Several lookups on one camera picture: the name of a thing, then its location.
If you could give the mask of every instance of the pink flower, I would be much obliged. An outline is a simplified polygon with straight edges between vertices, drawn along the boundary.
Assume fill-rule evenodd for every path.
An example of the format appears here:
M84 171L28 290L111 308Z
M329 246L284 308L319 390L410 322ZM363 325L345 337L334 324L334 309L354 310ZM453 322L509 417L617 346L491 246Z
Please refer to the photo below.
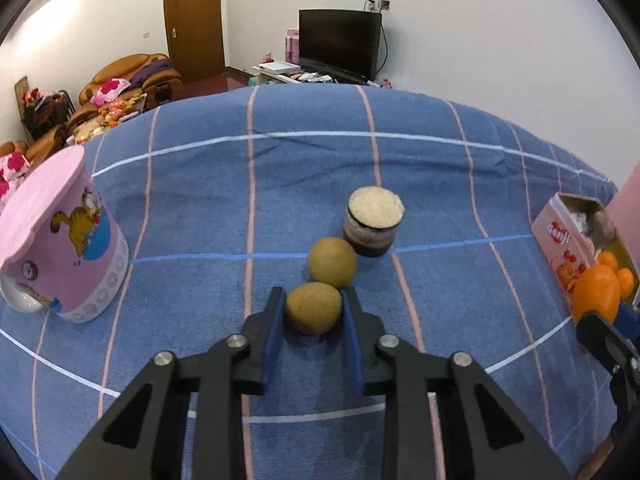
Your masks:
M91 97L91 102L97 106L98 108L100 108L103 104L104 104L104 97L102 97L101 95L94 95L93 97Z
M24 157L21 153L13 152L9 156L9 160L6 162L6 166L10 170L20 171L24 166Z
M103 94L108 94L111 90L115 90L118 87L118 82L115 79L109 79L106 83L102 85L100 88L100 92Z

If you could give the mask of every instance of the white stripe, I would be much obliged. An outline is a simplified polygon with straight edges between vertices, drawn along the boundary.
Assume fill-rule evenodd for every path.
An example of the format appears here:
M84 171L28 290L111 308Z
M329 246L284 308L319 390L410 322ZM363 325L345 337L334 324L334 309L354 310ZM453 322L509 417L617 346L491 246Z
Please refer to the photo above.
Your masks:
M73 372L70 372L68 370L65 370L64 368L59 367L57 364L53 364L51 361L47 361L45 358L43 358L43 357L41 357L39 355L36 355L35 352L32 352L25 345L23 345L19 341L16 341L13 337L8 335L8 333L5 332L2 329L0 329L0 334L2 334L5 338L7 338L9 341L11 341L20 350L23 350L23 351L27 352L27 354L29 354L34 359L37 359L38 361L40 361L45 366L48 366L52 370L55 370L55 371L63 374L64 376L68 377L69 379L73 379L74 381L77 381L80 384L84 384L84 386L88 386L89 388L93 388L97 392L102 392L102 393L107 394L108 396L111 396L111 397L117 397L117 396L120 395L120 393L116 392L115 390L111 390L109 388L103 388L102 386L100 386L100 384L92 383L91 381L88 381L84 377L80 377L79 375L76 375Z
M253 134L251 136L252 139L288 139L294 137L367 137L370 138L371 134L369 132L276 132L271 134ZM557 168L562 168L564 170L570 171L575 174L583 174L586 176L590 176L596 180L601 180L602 182L610 182L610 180L602 175L591 173L591 171L586 170L578 170L572 166L567 164L563 164L562 162L558 162L557 160L553 160L552 158L546 158L546 156L535 155L533 153L521 152L519 150L512 150L511 148L505 148L501 144L483 144L482 142L467 142L459 139L446 139L443 137L433 137L433 136L424 136L424 135L410 135L410 134L386 134L383 132L376 132L376 137L381 137L383 139L404 139L404 140L422 140L424 142L437 142L439 144L454 144L456 146L468 146L470 148L480 148L482 150L492 150L494 152L503 152L509 153L510 155L517 156L525 156L527 158L532 158L533 160L538 160L540 162L544 162L545 164L550 164ZM138 160L144 160L150 156L158 156L158 155L167 155L169 153L175 152L183 152L184 150L192 150L193 148L202 148L203 146L210 146L212 144L220 144L221 142L239 142L242 140L249 139L250 136L240 135L240 136L225 136L225 137L216 137L215 139L207 139L200 140L199 142L190 142L189 144L181 144L179 146L172 146L170 148L165 148L163 150L156 150L154 152L144 153L143 155L132 156L131 158L125 158L124 160L120 160L107 166L106 168L102 168L100 171L96 171L92 177L96 177L103 173L107 173L108 171L113 170L119 166L124 166L126 164L130 164L132 162L136 162Z
M246 416L245 422L250 424L284 424L292 422L313 422L315 420L331 420L332 418L345 418L347 416L364 415L365 413L383 412L385 403L380 402L372 406L351 408L350 410L338 410L337 412L309 413L308 415L267 415Z
M543 335L540 339L535 341L533 344L523 348L522 350L520 350L519 352L516 352L512 356L507 357L506 359L503 359L499 363L496 363L495 365L492 365L492 366L489 366L488 368L485 368L484 371L487 372L488 374L492 374L496 370L499 370L500 368L504 368L506 365L508 365L510 363L513 363L515 360L521 358L523 355L531 352L537 346L542 345L543 342L545 342L551 336L556 334L560 329L562 329L562 327L564 327L567 323L569 323L570 319L571 319L571 317L567 317L564 321L562 321L560 324L555 326L553 329L551 329L549 332L547 332L545 335ZM13 337L8 335L8 333L5 332L2 329L0 329L0 334L2 336L4 336L5 338L7 338L14 345L16 345L20 350L23 350L24 352L27 352L27 354L29 354L34 359L37 359L39 362L41 362L45 366L48 366L52 370L55 370L55 371L63 374L64 376L68 377L69 379L73 379L73 380L79 382L80 384L84 384L84 386L88 386L89 388L92 388L92 389L96 390L97 392L102 392L105 395L108 395L108 396L111 396L111 397L118 397L120 395L120 392L117 392L115 390L111 390L110 388L103 388L102 386L100 386L100 384L92 383L91 381L85 379L84 377L80 377L79 375L76 375L73 372L70 372L68 370L65 370L64 368L61 368L57 364L53 364L51 361L47 361L45 358L43 358L43 357L41 357L39 355L36 355L35 352L32 352L25 345L23 345L19 341L16 341ZM350 409L350 410L339 410L337 412L309 413L307 415L248 416L248 417L244 418L244 421L245 422L250 422L252 424L274 424L274 423L277 423L277 422L279 422L279 423L310 422L310 421L313 421L313 420L331 420L332 418L345 418L347 416L354 416L354 415L362 415L364 413L379 412L379 411L384 410L384 409L385 409L385 405L384 405L384 403L381 403L381 404L374 404L372 406L365 406L363 408L353 408L353 409ZM189 418L196 418L196 412L194 412L193 410L189 410L188 416L189 416Z
M523 348L522 350L520 350L519 352L516 352L514 355L507 357L506 359L503 359L502 361L500 361L499 363L496 363L493 366L489 366L488 368L485 368L484 371L487 372L488 374L492 374L494 373L496 370L499 370L500 368L504 368L506 365L508 365L509 363L513 363L516 359L521 358L524 354L527 354L529 352L531 352L534 348L542 345L543 342L545 342L547 339L549 339L553 334L555 334L556 332L558 332L562 327L564 327L567 323L569 323L569 320L571 319L571 316L567 317L562 323L560 323L559 325L557 325L553 330L551 330L550 332L547 332L545 335L543 335L540 339L538 339L537 341L534 341L533 344Z

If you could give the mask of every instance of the power outlet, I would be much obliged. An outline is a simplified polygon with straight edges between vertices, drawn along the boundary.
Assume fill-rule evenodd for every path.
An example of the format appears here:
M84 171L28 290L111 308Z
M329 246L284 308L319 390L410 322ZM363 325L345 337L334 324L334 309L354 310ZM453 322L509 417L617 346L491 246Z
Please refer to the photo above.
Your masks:
M389 10L389 0L367 0L365 2L365 10L369 12L382 12L383 10Z

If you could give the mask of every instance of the pink cushion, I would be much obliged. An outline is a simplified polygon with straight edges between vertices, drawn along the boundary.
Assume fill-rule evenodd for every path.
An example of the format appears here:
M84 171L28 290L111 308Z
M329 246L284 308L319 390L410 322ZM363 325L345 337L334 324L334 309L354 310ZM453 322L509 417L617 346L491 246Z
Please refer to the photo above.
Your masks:
M99 108L105 103L115 101L130 86L131 83L126 79L109 79L91 97L91 102Z
M29 171L29 161L20 152L0 157L0 176L6 181L15 180Z

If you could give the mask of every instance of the pink stripe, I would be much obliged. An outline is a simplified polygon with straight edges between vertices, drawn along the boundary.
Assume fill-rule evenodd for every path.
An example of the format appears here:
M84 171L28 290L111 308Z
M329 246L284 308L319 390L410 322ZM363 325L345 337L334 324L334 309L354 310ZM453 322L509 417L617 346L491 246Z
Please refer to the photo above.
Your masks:
M376 124L373 121L373 113L371 111L371 104L369 103L369 99L365 94L364 90L361 86L356 86L358 92L360 93L360 97L362 97L362 102L364 103L364 109L367 113L367 121L369 121L369 131L372 133L371 136L371 152L373 154L373 177L376 181L376 186L382 187L382 174L380 173L380 152L378 151L378 140L376 139Z
M549 149L551 150L551 155L553 155L554 160L557 162L558 158L556 157L556 150L554 150L554 146L551 142L548 142ZM560 180L560 168L556 166L556 171L558 172L558 192L562 191L562 180Z
M391 261L394 263L394 268L396 269L396 274L398 275L398 282L400 283L400 289L402 290L402 295L404 296L404 302L409 309L411 326L414 328L416 348L418 349L418 351L424 354L426 353L426 349L424 347L422 327L420 326L420 317L418 316L418 310L415 307L414 298L412 298L411 296L411 290L409 290L409 285L406 282L406 278L404 277L404 270L402 270L400 258L397 254L393 253L391 254Z
M249 397L242 396L242 418L246 420L250 414ZM248 422L242 424L242 440L244 441L244 468L246 469L246 480L255 480L254 476L254 454L251 450L251 427Z
M378 151L378 141L376 139L376 124L373 120L373 113L371 111L371 105L367 94L361 86L356 86L364 109L367 113L367 121L369 121L369 132L371 133L371 153L373 158L373 174L376 182L376 186L382 186L382 172L380 171L380 152ZM404 270L400 263L400 258L397 254L391 254L391 261L394 264L396 275L398 276L398 283L404 296L404 302L409 310L409 318L411 319L411 326L414 329L415 345L418 351L426 353L424 345L424 336L422 335L422 327L420 325L420 316L418 310L415 307L414 298L411 295L411 289L404 276ZM436 469L438 471L438 480L445 480L445 464L444 464L444 444L442 442L442 429L440 427L440 415L438 413L438 405L435 399L429 398L429 411L431 414L431 428L433 430L433 446L435 452Z
M511 123L507 123L507 126L511 129L511 133L516 138L516 142L518 143L518 150L522 152L522 144L520 143L520 139L518 138L518 134ZM522 160L522 177L524 179L524 192L527 196L527 216L529 217L529 224L531 224L531 202L529 200L529 179L527 178L527 167L524 163L524 155L520 155L520 159Z
M246 134L254 134L254 103L258 87L251 92L249 102L246 105ZM246 253L253 254L255 241L255 154L254 140L247 140L247 166L249 171L249 215L246 226ZM251 315L252 310L252 285L254 279L254 261L248 258L244 267L244 317ZM249 398L242 396L242 414L250 415ZM242 437L244 439L244 466L247 480L254 480L254 454L251 446L251 429L248 423L242 425Z
M94 156L94 168L91 170L91 174L95 173L95 168L98 165L98 155L100 155L100 149L102 148L102 143L104 142L104 138L107 136L107 134L109 133L110 130L107 130L106 132L104 132L101 136L100 136L100 142L98 143L98 149L95 150L95 156Z
M154 136L156 134L156 122L158 121L158 114L160 113L160 108L156 108L154 112L153 119L151 120L151 130L149 131L149 142L147 146L147 153L151 153L154 144ZM145 237L146 227L149 224L149 210L151 208L151 161L152 157L149 157L146 160L146 186L145 186L145 215L142 220L142 226L140 227L140 232L138 234L138 240L136 241L136 247L133 249L133 254L131 259L134 260L138 257L138 253L140 252L140 247L142 247L142 240ZM113 317L113 323L111 324L111 334L109 336L109 343L107 345L107 353L104 356L104 368L102 369L102 381L100 385L105 388L107 386L107 378L109 377L109 365L111 363L111 352L113 352L113 343L116 339L116 330L118 329L118 320L120 319L120 311L122 310L122 304L124 303L124 298L127 295L127 290L129 289L129 282L131 281L131 275L133 273L133 266L129 264L127 268L127 273L124 278L124 282L122 283L122 290L120 291L120 297L118 298L118 304L116 306L116 313ZM102 416L104 413L104 393L100 392L98 395L98 418Z
M373 121L373 113L371 111L371 104L369 104L369 99L367 95L364 93L362 86L356 86L358 92L360 93L360 97L362 97L362 102L364 103L364 109L367 113L367 121L369 121L369 131L374 134L376 132L376 124Z
M433 433L433 450L436 456L436 478L446 480L447 472L444 468L444 443L442 442L442 425L436 397L429 397L429 411L431 412L431 433Z
M47 328L47 321L49 320L50 310L47 309L42 321L42 327L40 329L40 338L38 339L38 346L36 348L36 355L40 355L42 350L42 343L44 342L44 332ZM38 459L38 469L40 470L40 479L45 480L44 469L42 468L42 460L40 459L40 443L38 442L38 423L36 421L36 372L38 369L38 360L33 360L33 371L31 373L31 424L33 426L33 444L36 450L36 457Z
M453 115L456 118L456 123L458 124L460 135L462 136L462 140L464 142L467 142L465 129L462 127L462 122L460 121L460 117L458 115L457 110L451 103L447 101L444 101L444 102L446 102L446 104L449 105L449 108L451 108L451 111L453 112ZM484 238L489 238L489 235L486 229L484 228L484 225L482 224L480 215L478 213L478 208L476 206L476 189L474 184L474 160L473 160L473 157L471 156L471 150L469 149L469 146L465 145L465 151L466 151L466 158L469 163L469 190L471 195L471 209L473 210L474 218L476 219L476 224L478 224L478 228L480 229L482 236ZM525 329L525 332L527 333L527 338L529 339L529 343L533 344L535 339L531 332L531 328L529 327L529 322L527 321L527 315L524 312L524 308L522 306L522 302L520 301L518 292L516 291L516 288L513 285L513 281L511 281L511 276L509 274L509 271L507 270L507 267L504 265L502 257L500 256L498 249L495 247L495 244L491 242L489 243L489 247L492 253L494 254L496 261L498 262L500 270L504 275L504 279L506 280L507 285L509 286L509 290L511 291L511 295L513 296L516 306L518 307L518 312L520 313L520 319L522 320L522 324L524 325L524 329ZM553 433L551 431L551 417L549 414L549 401L546 395L546 383L545 383L544 375L542 373L542 364L540 363L540 356L538 354L538 350L535 348L533 349L533 357L536 362L536 372L538 373L538 379L540 380L540 387L542 389L542 405L545 412L546 433L548 436L548 443L549 443L549 446L553 447L554 440L553 440Z
M254 102L255 95L258 91L258 87L254 87L254 91L251 92L249 102L246 106L246 132L251 136L254 134ZM249 217L247 219L246 227L246 253L252 254L254 252L255 241L255 155L254 155L254 140L249 138L247 140L247 161L249 172ZM244 268L244 316L251 315L251 300L252 300L252 282L254 273L254 261L250 258L247 259Z

